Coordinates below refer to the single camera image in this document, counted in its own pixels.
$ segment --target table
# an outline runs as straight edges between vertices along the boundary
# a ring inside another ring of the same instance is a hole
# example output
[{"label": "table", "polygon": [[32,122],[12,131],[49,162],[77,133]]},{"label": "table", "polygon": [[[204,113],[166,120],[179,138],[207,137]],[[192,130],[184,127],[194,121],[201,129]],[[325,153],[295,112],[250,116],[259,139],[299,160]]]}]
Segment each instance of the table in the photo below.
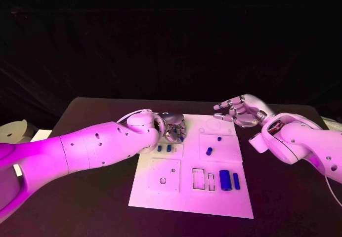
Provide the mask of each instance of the table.
[{"label": "table", "polygon": [[[210,115],[212,102],[77,98],[51,137],[117,121],[139,109]],[[272,105],[276,112],[306,116],[324,128],[315,108]],[[289,165],[249,144],[260,127],[237,127],[254,220],[129,207],[139,155],[114,165],[54,180],[0,224],[2,236],[342,236],[342,208],[325,177],[299,161]],[[339,200],[342,185],[332,181]]]}]

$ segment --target blue block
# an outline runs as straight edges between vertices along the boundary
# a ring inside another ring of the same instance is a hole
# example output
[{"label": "blue block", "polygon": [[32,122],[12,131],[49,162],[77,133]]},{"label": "blue block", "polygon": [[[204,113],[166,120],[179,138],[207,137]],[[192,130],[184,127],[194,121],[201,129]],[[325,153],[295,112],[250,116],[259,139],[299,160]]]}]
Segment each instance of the blue block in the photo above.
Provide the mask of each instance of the blue block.
[{"label": "blue block", "polygon": [[233,174],[233,178],[234,178],[236,189],[240,190],[240,182],[238,182],[238,175],[237,175],[237,173]]},{"label": "blue block", "polygon": [[220,171],[220,182],[221,182],[221,189],[224,191],[233,190],[231,181],[230,181],[230,171],[228,170],[221,170]]},{"label": "blue block", "polygon": [[212,154],[212,148],[210,147],[205,153],[208,156]]}]

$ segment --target cable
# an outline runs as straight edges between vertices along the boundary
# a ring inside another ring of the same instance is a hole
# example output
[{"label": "cable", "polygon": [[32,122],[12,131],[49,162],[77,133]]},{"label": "cable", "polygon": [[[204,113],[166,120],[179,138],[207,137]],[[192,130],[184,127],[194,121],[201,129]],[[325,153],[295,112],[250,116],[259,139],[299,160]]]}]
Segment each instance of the cable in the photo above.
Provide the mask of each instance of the cable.
[{"label": "cable", "polygon": [[328,181],[328,177],[326,177],[326,183],[328,183],[328,187],[329,187],[329,189],[331,189],[332,195],[334,195],[334,197],[335,197],[335,199],[337,199],[337,202],[338,202],[339,205],[342,206],[341,201],[338,200],[338,198],[337,198],[337,196],[335,196],[335,193],[334,193],[334,190],[332,190],[332,187],[331,187],[329,181]]},{"label": "cable", "polygon": [[142,111],[145,111],[145,110],[137,110],[137,111],[132,112],[130,114],[127,114],[127,115],[117,121],[117,123],[120,123],[120,122],[122,122],[127,117],[130,117],[135,113],[142,112]]}]

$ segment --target rectangular cutout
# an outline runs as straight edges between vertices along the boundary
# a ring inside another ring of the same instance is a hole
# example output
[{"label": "rectangular cutout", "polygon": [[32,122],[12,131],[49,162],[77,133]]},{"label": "rectangular cutout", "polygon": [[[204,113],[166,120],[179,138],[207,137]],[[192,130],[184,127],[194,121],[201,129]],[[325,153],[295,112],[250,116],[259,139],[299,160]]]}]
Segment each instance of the rectangular cutout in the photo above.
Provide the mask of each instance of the rectangular cutout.
[{"label": "rectangular cutout", "polygon": [[205,190],[205,170],[194,168],[192,174],[194,174],[192,188],[198,190]]},{"label": "rectangular cutout", "polygon": [[208,174],[208,190],[215,191],[215,180],[214,180],[214,174]]}]

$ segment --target white board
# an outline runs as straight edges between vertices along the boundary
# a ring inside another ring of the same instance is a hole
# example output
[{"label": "white board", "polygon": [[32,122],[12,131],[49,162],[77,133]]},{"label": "white board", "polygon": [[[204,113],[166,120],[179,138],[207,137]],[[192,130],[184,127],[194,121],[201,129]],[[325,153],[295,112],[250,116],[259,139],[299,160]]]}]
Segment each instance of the white board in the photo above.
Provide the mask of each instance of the white board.
[{"label": "white board", "polygon": [[[234,123],[205,115],[185,115],[185,123],[182,144],[172,144],[172,151],[166,152],[171,142],[163,138],[162,151],[156,147],[140,154],[129,206],[253,219]],[[220,170],[230,171],[231,191],[221,190]],[[240,190],[234,187],[234,173]],[[205,189],[194,188],[202,184]]]}]

